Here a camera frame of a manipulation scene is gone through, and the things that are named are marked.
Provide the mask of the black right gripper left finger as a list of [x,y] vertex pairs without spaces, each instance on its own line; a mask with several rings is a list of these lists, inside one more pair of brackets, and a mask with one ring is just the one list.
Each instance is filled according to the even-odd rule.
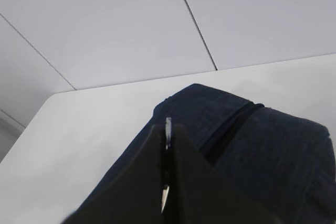
[[161,223],[164,127],[154,125],[116,177],[65,223]]

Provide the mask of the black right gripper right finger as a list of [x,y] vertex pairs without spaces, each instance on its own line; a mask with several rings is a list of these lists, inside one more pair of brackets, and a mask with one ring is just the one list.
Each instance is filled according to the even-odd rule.
[[164,154],[170,188],[164,223],[285,223],[215,172],[180,125],[166,124]]

